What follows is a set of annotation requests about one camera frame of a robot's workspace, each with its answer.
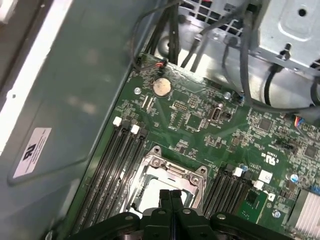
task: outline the black cable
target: black cable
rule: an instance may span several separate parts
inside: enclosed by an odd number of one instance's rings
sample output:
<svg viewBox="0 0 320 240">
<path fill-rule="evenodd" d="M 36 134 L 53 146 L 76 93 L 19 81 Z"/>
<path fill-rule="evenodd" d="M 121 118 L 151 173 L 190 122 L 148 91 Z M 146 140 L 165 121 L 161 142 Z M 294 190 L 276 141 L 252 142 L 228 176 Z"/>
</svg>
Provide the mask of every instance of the black cable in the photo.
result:
<svg viewBox="0 0 320 240">
<path fill-rule="evenodd" d="M 237 39 L 235 37 L 231 37 L 228 43 L 226 44 L 223 52 L 221 68 L 222 68 L 223 76 L 226 79 L 226 81 L 229 83 L 229 85 L 231 85 L 231 88 L 234 89 L 239 96 L 243 96 L 244 94 L 242 89 L 239 89 L 239 87 L 236 86 L 235 81 L 230 77 L 230 74 L 226 66 L 226 61 L 229 55 L 229 48 L 235 47 L 236 45 L 237 45 Z"/>
<path fill-rule="evenodd" d="M 264 84 L 264 90 L 263 90 L 263 95 L 264 95 L 264 102 L 265 104 L 271 106 L 270 102 L 270 85 L 272 80 L 274 79 L 275 75 L 283 69 L 283 66 L 280 66 L 276 63 L 274 63 L 270 68 L 269 68 L 269 75 L 265 81 Z"/>
<path fill-rule="evenodd" d="M 153 33 L 150 37 L 150 40 L 148 44 L 145 47 L 144 52 L 147 54 L 150 52 L 150 54 L 154 55 L 158 42 L 160 40 L 160 37 L 165 29 L 166 23 L 169 19 L 169 13 L 167 11 L 168 9 L 164 10 L 161 14 L 161 17 L 159 18 L 158 24 L 155 26 Z"/>
<path fill-rule="evenodd" d="M 170 7 L 173 6 L 173 5 L 176 5 L 176 4 L 179 4 L 179 3 L 182 3 L 182 2 L 183 2 L 183 0 L 173 0 L 172 2 L 167 3 L 166 5 L 163 5 L 163 6 L 159 6 L 159 7 L 157 7 L 157 8 L 154 8 L 154 9 L 152 9 L 152 10 L 150 10 L 150 11 L 144 13 L 144 14 L 141 14 L 141 15 L 138 17 L 137 21 L 136 21 L 135 24 L 134 24 L 133 31 L 132 31 L 132 36 L 131 36 L 131 39 L 130 39 L 130 58 L 131 58 L 133 67 L 134 67 L 137 71 L 146 71 L 146 70 L 153 69 L 153 68 L 155 67 L 154 64 L 153 64 L 153 65 L 149 65 L 149 66 L 145 66 L 145 67 L 140 67 L 140 66 L 136 63 L 136 58 L 135 58 L 135 41 L 136 41 L 136 34 L 137 34 L 137 31 L 138 31 L 138 28 L 139 28 L 139 25 L 140 25 L 141 21 L 142 21 L 145 17 L 147 17 L 147 16 L 149 16 L 149 15 L 151 15 L 151 14 L 157 12 L 157 11 L 165 10 L 165 9 L 167 9 L 167 8 L 170 8 Z"/>
<path fill-rule="evenodd" d="M 320 84 L 320 78 L 315 77 L 310 88 L 310 96 L 314 105 L 320 106 L 320 96 L 318 94 L 318 85 Z"/>
<path fill-rule="evenodd" d="M 180 50 L 180 39 L 179 39 L 179 5 L 176 4 L 173 7 L 173 22 L 174 22 L 174 64 L 178 65 L 178 57 Z"/>
<path fill-rule="evenodd" d="M 216 21 L 215 23 L 205 27 L 199 34 L 201 36 L 205 35 L 206 33 L 208 33 L 209 31 L 213 30 L 213 29 L 217 29 L 222 27 L 225 24 L 228 24 L 229 22 L 231 22 L 233 19 L 236 19 L 237 17 L 241 16 L 243 11 L 244 11 L 244 7 L 246 7 L 248 5 L 248 2 L 246 1 L 243 5 L 241 5 L 240 7 L 238 7 L 237 9 L 235 9 L 233 12 L 231 12 L 230 14 L 223 16 L 221 19 L 219 19 L 218 21 Z M 188 55 L 185 57 L 185 59 L 183 60 L 181 67 L 185 68 L 186 65 L 188 64 L 188 62 L 190 61 L 191 57 L 193 56 L 193 54 L 196 52 L 197 47 L 199 46 L 199 43 L 201 41 L 201 36 L 197 37 L 193 40 L 193 43 L 191 45 L 191 48 L 189 50 Z"/>
<path fill-rule="evenodd" d="M 288 114 L 310 114 L 311 111 L 319 111 L 319 106 L 308 106 L 298 108 L 275 108 L 252 99 L 249 85 L 249 46 L 252 35 L 253 13 L 247 11 L 243 20 L 243 30 L 240 46 L 240 79 L 246 102 L 250 107 L 261 112 L 288 113 Z"/>
</svg>

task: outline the black ram slot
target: black ram slot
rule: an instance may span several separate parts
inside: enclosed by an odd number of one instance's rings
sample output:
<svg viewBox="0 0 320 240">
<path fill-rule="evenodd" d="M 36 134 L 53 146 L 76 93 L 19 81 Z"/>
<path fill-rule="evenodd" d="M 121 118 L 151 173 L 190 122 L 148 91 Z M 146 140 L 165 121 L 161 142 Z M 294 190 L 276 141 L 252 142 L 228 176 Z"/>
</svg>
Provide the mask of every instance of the black ram slot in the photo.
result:
<svg viewBox="0 0 320 240">
<path fill-rule="evenodd" d="M 104 211 L 108 208 L 108 204 L 110 204 L 110 201 L 113 200 L 112 199 L 113 193 L 115 192 L 116 187 L 119 184 L 120 175 L 124 170 L 125 164 L 127 163 L 131 150 L 135 144 L 135 141 L 136 141 L 136 136 L 132 136 L 129 144 L 126 144 L 124 154 L 121 154 L 119 156 L 120 159 L 118 161 L 118 165 L 113 169 L 113 172 L 110 174 L 111 182 L 109 183 L 107 190 L 105 191 L 106 194 L 102 200 L 102 204 L 101 204 L 102 207 L 100 207 L 98 217 L 94 223 L 99 222 L 99 219 L 103 215 Z"/>
<path fill-rule="evenodd" d="M 205 198 L 204 216 L 210 218 L 217 212 L 235 214 L 252 186 L 250 176 L 248 172 L 237 177 L 232 175 L 232 166 L 221 167 Z"/>
<path fill-rule="evenodd" d="M 111 133 L 111 137 L 110 137 L 110 140 L 108 142 L 108 145 L 107 147 L 105 148 L 105 151 L 103 153 L 103 156 L 107 156 L 113 145 L 115 144 L 116 142 L 116 139 L 118 138 L 118 135 L 119 135 L 119 132 L 120 130 L 122 129 L 121 126 L 115 126 L 112 130 L 112 133 Z M 89 184 L 89 187 L 86 191 L 86 194 L 85 194 L 85 197 L 84 197 L 84 201 L 82 202 L 82 205 L 77 213 L 77 217 L 75 219 L 75 224 L 71 230 L 71 232 L 73 234 L 77 233 L 80 229 L 81 229 L 81 224 L 84 219 L 84 212 L 87 212 L 88 211 L 88 207 L 90 205 L 90 199 L 92 197 L 92 194 L 94 194 L 94 189 L 91 187 L 91 186 L 95 186 L 97 184 L 97 181 L 99 179 L 99 176 L 101 175 L 102 171 L 103 171 L 103 165 L 105 164 L 105 162 L 102 160 L 98 163 L 98 166 L 96 168 L 96 171 L 94 172 L 93 174 L 93 177 L 90 181 L 90 184 Z"/>
<path fill-rule="evenodd" d="M 102 159 L 101 161 L 99 161 L 93 178 L 90 181 L 90 185 L 87 189 L 80 211 L 78 211 L 78 216 L 76 218 L 72 234 L 75 234 L 83 229 L 87 216 L 91 213 L 93 200 L 99 192 L 99 185 L 101 184 L 103 176 L 105 175 L 108 168 L 110 159 L 109 157 L 114 152 L 115 148 L 123 141 L 123 137 L 126 133 L 128 133 L 129 129 L 130 123 L 125 121 L 121 126 L 116 127 L 113 130 L 111 138 L 102 155 Z"/>
<path fill-rule="evenodd" d="M 139 154 L 140 154 L 142 147 L 144 145 L 146 136 L 147 136 L 147 131 L 145 129 L 142 129 L 140 131 L 140 135 L 137 140 L 136 148 L 133 149 L 132 158 L 129 157 L 128 160 L 126 161 L 129 164 L 126 167 L 126 171 L 124 172 L 124 175 L 123 175 L 122 180 L 120 182 L 120 186 L 113 193 L 114 198 L 108 203 L 109 207 L 102 208 L 105 210 L 103 211 L 103 213 L 101 214 L 101 216 L 99 218 L 100 221 L 103 221 L 104 219 L 107 219 L 107 218 L 113 216 L 113 211 L 115 210 L 116 205 L 117 205 L 118 201 L 120 200 L 121 196 L 123 195 L 124 191 L 128 187 L 129 180 L 132 178 L 132 175 L 134 174 L 130 170 L 135 166 L 135 164 L 139 160 L 138 157 L 139 157 Z"/>
<path fill-rule="evenodd" d="M 108 184 L 108 181 L 110 180 L 110 177 L 111 177 L 110 172 L 115 168 L 117 159 L 119 155 L 122 153 L 122 151 L 125 149 L 125 147 L 127 146 L 127 143 L 129 142 L 130 138 L 131 136 L 129 136 L 129 130 L 122 129 L 122 135 L 118 141 L 118 144 L 116 145 L 116 147 L 113 148 L 113 150 L 111 151 L 111 154 L 108 156 L 106 160 L 106 163 L 107 163 L 106 169 L 103 176 L 101 176 L 100 184 L 97 186 L 97 189 L 98 189 L 97 194 L 95 194 L 94 199 L 92 201 L 93 203 L 90 207 L 90 212 L 84 221 L 84 224 L 83 224 L 84 229 L 92 226 L 92 224 L 96 221 L 96 218 L 100 210 L 101 196 L 104 194 L 106 185 Z"/>
</svg>

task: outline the screw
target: screw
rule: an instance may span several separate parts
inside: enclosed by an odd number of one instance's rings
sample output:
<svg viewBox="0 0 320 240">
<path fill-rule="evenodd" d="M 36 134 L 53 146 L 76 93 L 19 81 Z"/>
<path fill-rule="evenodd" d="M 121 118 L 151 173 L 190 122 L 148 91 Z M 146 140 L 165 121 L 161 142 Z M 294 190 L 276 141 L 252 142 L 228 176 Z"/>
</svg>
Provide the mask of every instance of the screw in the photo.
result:
<svg viewBox="0 0 320 240">
<path fill-rule="evenodd" d="M 124 219 L 129 221 L 129 220 L 134 219 L 134 217 L 133 216 L 126 216 Z"/>
<path fill-rule="evenodd" d="M 281 212 L 279 212 L 278 210 L 274 210 L 272 212 L 272 216 L 276 219 L 280 218 L 281 217 Z"/>
<path fill-rule="evenodd" d="M 229 100 L 231 98 L 231 93 L 226 91 L 224 94 L 223 94 L 223 97 L 225 100 Z"/>
<path fill-rule="evenodd" d="M 215 34 L 213 35 L 213 39 L 214 39 L 214 40 L 218 40 L 218 39 L 219 39 L 219 36 L 220 36 L 219 33 L 215 33 Z"/>
<path fill-rule="evenodd" d="M 220 220 L 225 220 L 227 217 L 225 216 L 225 215 L 223 215 L 223 214 L 218 214 L 217 216 L 216 216 L 218 219 L 220 219 Z"/>
<path fill-rule="evenodd" d="M 155 167 L 160 166 L 160 161 L 159 161 L 159 159 L 154 159 L 154 160 L 152 161 L 152 164 L 153 164 Z"/>
<path fill-rule="evenodd" d="M 184 214 L 190 214 L 190 213 L 191 213 L 191 210 L 185 208 L 185 209 L 182 210 L 182 212 L 183 212 Z"/>
<path fill-rule="evenodd" d="M 197 184 L 199 183 L 199 178 L 196 177 L 196 176 L 193 176 L 193 177 L 191 178 L 191 182 L 192 182 L 194 185 L 197 185 Z"/>
<path fill-rule="evenodd" d="M 140 87 L 136 87 L 134 89 L 134 94 L 139 95 L 141 93 L 141 88 Z"/>
</svg>

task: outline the capacitor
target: capacitor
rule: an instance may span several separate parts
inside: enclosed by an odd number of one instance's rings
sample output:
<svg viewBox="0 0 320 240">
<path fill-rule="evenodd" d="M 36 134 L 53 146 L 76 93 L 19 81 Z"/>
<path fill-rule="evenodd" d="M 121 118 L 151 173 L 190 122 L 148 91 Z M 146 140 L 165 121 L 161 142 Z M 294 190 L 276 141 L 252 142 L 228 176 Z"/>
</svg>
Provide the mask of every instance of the capacitor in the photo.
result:
<svg viewBox="0 0 320 240">
<path fill-rule="evenodd" d="M 294 184 L 297 184 L 298 181 L 299 181 L 298 175 L 297 174 L 291 174 L 290 181 L 293 182 Z"/>
<path fill-rule="evenodd" d="M 239 168 L 241 168 L 244 172 L 248 171 L 248 166 L 244 165 L 243 163 L 240 164 Z"/>
</svg>

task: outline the gray metal surface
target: gray metal surface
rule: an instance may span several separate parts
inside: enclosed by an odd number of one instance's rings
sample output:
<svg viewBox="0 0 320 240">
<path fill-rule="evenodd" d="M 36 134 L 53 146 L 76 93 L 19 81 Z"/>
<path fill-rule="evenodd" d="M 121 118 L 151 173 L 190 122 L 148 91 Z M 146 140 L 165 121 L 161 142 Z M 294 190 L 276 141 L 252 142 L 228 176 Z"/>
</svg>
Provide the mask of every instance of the gray metal surface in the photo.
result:
<svg viewBox="0 0 320 240">
<path fill-rule="evenodd" d="M 270 0 L 264 6 L 256 25 L 254 50 L 273 62 L 290 45 L 290 58 L 278 61 L 285 67 L 308 70 L 320 57 L 319 0 Z"/>
<path fill-rule="evenodd" d="M 180 14 L 187 15 L 187 21 L 184 24 L 179 25 L 179 36 L 181 51 L 178 58 L 178 64 L 180 65 L 191 47 L 195 34 L 199 33 L 208 24 L 195 19 L 188 15 L 189 9 L 180 8 Z M 167 38 L 169 28 L 165 29 L 163 38 Z M 234 37 L 233 34 L 228 33 L 222 29 L 215 29 L 206 35 L 206 45 L 202 48 L 200 63 L 196 69 L 196 74 L 212 80 L 220 80 L 227 84 L 226 79 L 223 76 L 222 71 L 222 57 L 225 49 L 225 39 Z M 166 55 L 165 42 L 160 41 L 161 54 Z M 196 54 L 191 58 L 190 62 L 186 66 L 186 69 L 190 69 Z M 229 56 L 226 61 L 226 67 L 229 75 L 240 86 L 240 54 L 238 49 L 230 49 Z M 268 69 L 271 64 L 259 56 L 252 55 L 249 57 L 249 81 L 252 97 L 264 102 L 264 86 L 268 77 Z M 270 86 L 270 101 L 274 107 L 306 107 L 309 106 L 312 101 L 310 98 L 310 88 L 312 85 L 313 77 L 302 71 L 294 71 L 291 69 L 284 69 L 282 72 L 276 74 L 271 86 Z"/>
<path fill-rule="evenodd" d="M 68 9 L 68 1 L 56 2 Z M 1 240 L 37 240 L 65 216 L 130 70 L 133 24 L 155 5 L 73 2 L 0 156 Z M 142 24 L 139 36 L 149 24 Z M 52 130 L 35 169 L 13 179 L 37 127 Z"/>
</svg>

